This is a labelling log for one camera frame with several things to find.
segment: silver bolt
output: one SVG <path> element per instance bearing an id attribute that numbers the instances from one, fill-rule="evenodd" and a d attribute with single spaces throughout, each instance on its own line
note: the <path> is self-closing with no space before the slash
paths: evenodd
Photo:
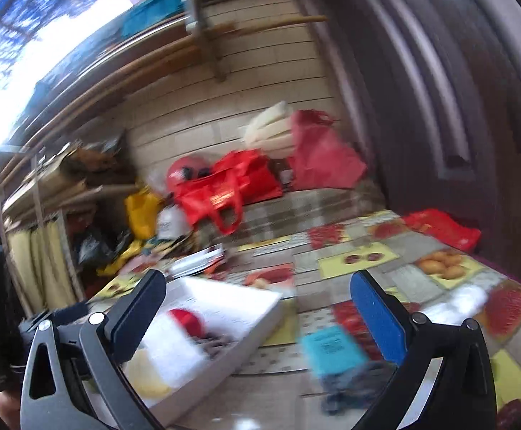
<path id="1" fill-rule="evenodd" d="M 474 320 L 473 318 L 468 318 L 465 321 L 465 326 L 467 326 L 470 330 L 478 330 L 479 329 L 479 323 L 477 323 L 477 320 Z"/>
<path id="2" fill-rule="evenodd" d="M 425 325 L 428 322 L 428 318 L 421 312 L 414 312 L 411 315 L 411 321 L 417 325 Z"/>
<path id="3" fill-rule="evenodd" d="M 89 316 L 89 323 L 92 325 L 98 325 L 105 320 L 105 314 L 103 312 L 95 312 Z"/>
<path id="4" fill-rule="evenodd" d="M 45 331 L 51 326 L 50 320 L 42 320 L 40 324 L 38 325 L 38 328 L 40 331 Z"/>

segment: blue gripper pad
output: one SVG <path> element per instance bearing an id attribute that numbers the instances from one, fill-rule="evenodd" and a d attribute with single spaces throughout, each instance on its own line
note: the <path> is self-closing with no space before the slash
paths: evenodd
<path id="1" fill-rule="evenodd" d="M 400 366 L 405 359 L 407 346 L 404 329 L 396 317 L 359 272 L 354 273 L 350 280 L 350 295 L 383 358 Z"/>

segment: white box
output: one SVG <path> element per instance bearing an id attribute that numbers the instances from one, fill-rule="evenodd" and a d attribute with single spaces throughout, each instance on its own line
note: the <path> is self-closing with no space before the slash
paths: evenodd
<path id="1" fill-rule="evenodd" d="M 283 318 L 280 298 L 277 292 L 195 277 L 167 284 L 167 296 L 142 340 L 163 381 L 170 386 L 171 381 L 180 385 L 161 400 L 143 398 L 163 426 L 175 422 L 210 394 L 262 345 Z M 204 321 L 205 331 L 230 334 L 236 341 L 214 359 L 202 360 L 198 345 L 167 314 L 170 309 L 189 310 Z M 183 361 L 187 357 L 194 366 L 192 373 L 188 376 L 172 373 L 175 364 L 177 368 L 186 367 Z M 115 426 L 108 409 L 100 402 L 101 397 L 90 395 L 90 398 L 98 417 Z"/>

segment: plaid fabric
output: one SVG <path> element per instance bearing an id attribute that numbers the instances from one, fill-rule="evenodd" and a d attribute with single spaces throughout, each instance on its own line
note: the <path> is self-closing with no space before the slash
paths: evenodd
<path id="1" fill-rule="evenodd" d="M 378 186 L 362 179 L 352 190 L 314 189 L 296 191 L 244 208 L 242 223 L 230 236 L 223 236 L 209 219 L 199 222 L 197 230 L 202 247 L 225 243 L 249 244 L 306 231 L 316 226 L 337 223 L 385 208 Z M 232 211 L 223 212 L 231 221 Z"/>

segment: bright sky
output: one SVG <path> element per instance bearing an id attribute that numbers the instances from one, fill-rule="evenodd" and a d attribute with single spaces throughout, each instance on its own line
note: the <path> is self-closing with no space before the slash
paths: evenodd
<path id="1" fill-rule="evenodd" d="M 129 0 L 98 0 L 76 18 L 64 16 L 38 32 L 13 67 L 7 88 L 0 90 L 0 144 L 24 110 L 36 82 L 82 40 L 131 6 Z"/>

